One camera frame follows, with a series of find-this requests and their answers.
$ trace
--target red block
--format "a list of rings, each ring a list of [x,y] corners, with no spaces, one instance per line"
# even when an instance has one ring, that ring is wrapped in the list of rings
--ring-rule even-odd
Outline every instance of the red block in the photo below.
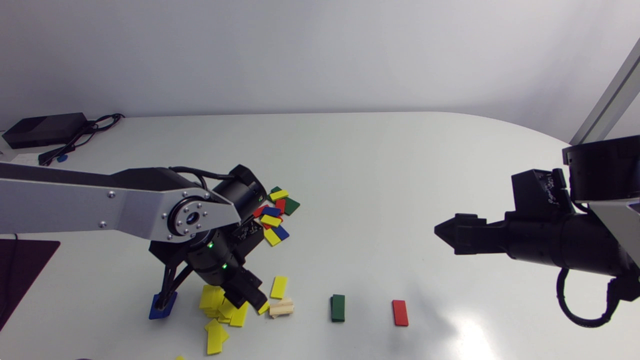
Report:
[[[280,209],[280,214],[284,213],[285,199],[276,200],[276,208]]]
[[[254,212],[253,212],[253,217],[254,218],[259,218],[260,215],[262,215],[262,209],[266,208],[267,206],[261,206],[259,208],[257,208]]]
[[[396,326],[409,326],[409,318],[406,315],[406,303],[404,300],[393,300],[394,319]]]

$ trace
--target black cable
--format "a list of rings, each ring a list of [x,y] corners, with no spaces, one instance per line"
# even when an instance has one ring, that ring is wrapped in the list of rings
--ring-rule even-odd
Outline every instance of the black cable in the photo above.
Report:
[[[209,190],[209,188],[207,187],[207,182],[204,181],[204,177],[202,177],[202,175],[196,175],[196,177],[198,178],[198,180],[200,180],[200,186],[204,189],[204,190]]]
[[[573,205],[587,214],[591,213],[591,209],[587,208],[585,205],[580,204],[579,202],[574,202]]]
[[[15,259],[15,250],[18,248],[18,234],[13,234],[15,236],[15,240],[13,242],[13,250],[11,253],[11,258],[9,259],[9,266],[6,271],[6,291],[4,293],[4,301],[2,303],[2,308],[0,309],[0,318],[4,316],[4,312],[6,311],[6,306],[9,304],[9,282],[11,281],[11,272],[13,268],[13,260]]]
[[[89,136],[89,138],[88,138],[88,139],[86,139],[85,141],[83,141],[83,142],[81,142],[81,143],[77,143],[77,144],[76,144],[76,147],[80,147],[80,146],[82,146],[82,145],[84,145],[84,144],[88,143],[88,142],[89,142],[89,140],[91,140],[91,138],[93,138],[93,136],[94,136],[94,135],[96,135],[96,134],[97,134],[97,133],[92,133],[92,134]]]
[[[569,274],[569,269],[562,268],[560,270],[560,274],[558,274],[558,280],[556,282],[556,294],[558,297],[558,303],[560,303],[560,309],[566,315],[569,320],[573,323],[583,326],[583,327],[600,327],[609,322],[611,320],[611,316],[615,312],[618,304],[620,303],[620,298],[615,294],[613,290],[614,281],[612,279],[609,281],[609,285],[607,287],[607,309],[604,314],[600,318],[597,319],[585,319],[579,316],[576,316],[569,310],[569,307],[566,305],[566,301],[564,301],[564,281],[566,280],[566,276]]]
[[[71,141],[69,141],[69,143],[67,143],[65,146],[63,147],[59,147],[55,150],[51,150],[51,151],[47,151],[44,154],[41,154],[38,157],[38,161],[40,163],[40,165],[42,166],[49,166],[51,164],[51,162],[53,161],[53,159],[57,158],[58,156],[62,156],[68,152],[72,152],[76,149],[76,147],[78,146],[82,146],[86,143],[89,142],[89,140],[91,140],[91,138],[94,136],[95,133],[100,133],[103,131],[107,131],[108,129],[111,129],[115,124],[117,124],[120,119],[124,118],[125,116],[122,115],[121,113],[115,113],[115,114],[110,114],[110,115],[105,115],[102,117],[99,117],[97,120],[95,121],[88,121],[87,122],[87,126],[84,127],[84,129],[80,130],[80,132],[78,132],[77,135],[75,135],[73,137],[73,139],[71,139]],[[109,123],[108,125],[99,127],[98,123],[105,121],[107,119],[113,119],[113,121],[111,123]],[[79,144],[79,145],[75,145],[76,142],[84,135],[89,135],[91,134],[91,136],[89,136],[89,139],[87,139],[86,141],[84,141],[83,143]],[[44,158],[46,158],[46,160],[40,160],[40,157],[44,156]]]
[[[223,175],[223,174],[216,174],[214,172],[208,172],[208,171],[204,171],[204,170],[200,170],[197,168],[192,168],[192,167],[170,167],[170,170],[173,170],[175,172],[187,172],[189,174],[193,174],[193,175],[200,175],[200,176],[204,176],[204,177],[209,177],[211,179],[215,179],[215,180],[233,180],[236,177],[228,174],[228,175]]]

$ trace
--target green block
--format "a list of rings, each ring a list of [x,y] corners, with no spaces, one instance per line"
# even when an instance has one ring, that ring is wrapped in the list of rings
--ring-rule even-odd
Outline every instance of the green block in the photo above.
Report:
[[[344,295],[333,294],[331,297],[331,321],[344,322]]]
[[[285,198],[285,203],[284,203],[284,213],[285,214],[291,215],[299,207],[300,207],[300,203],[299,202],[295,201],[294,199],[292,199],[290,197]]]

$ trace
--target metal pole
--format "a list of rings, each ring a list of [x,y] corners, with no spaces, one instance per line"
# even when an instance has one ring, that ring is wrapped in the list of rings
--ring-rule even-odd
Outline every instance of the metal pole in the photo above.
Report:
[[[640,92],[640,38],[600,100],[569,142],[604,140]]]

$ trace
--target blue block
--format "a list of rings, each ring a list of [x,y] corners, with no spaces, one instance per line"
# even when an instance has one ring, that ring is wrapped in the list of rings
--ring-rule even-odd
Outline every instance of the blue block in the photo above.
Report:
[[[178,297],[178,293],[175,292],[173,293],[173,295],[171,295],[171,298],[169,299],[169,303],[166,305],[166,307],[162,311],[156,310],[154,308],[154,304],[158,300],[159,296],[160,294],[154,295],[154,301],[151,303],[151,311],[149,311],[149,320],[162,319],[169,316],[169,314],[171,314],[171,309],[173,308],[173,303],[175,302],[175,298]]]
[[[276,235],[278,235],[281,240],[289,237],[289,233],[284,229],[284,227],[282,227],[282,225],[278,227],[272,227],[271,230],[273,230],[273,232],[276,233]]]
[[[269,206],[267,206],[266,208],[262,209],[262,214],[263,215],[269,215],[271,217],[279,217],[280,216],[280,209],[278,208],[270,208]]]

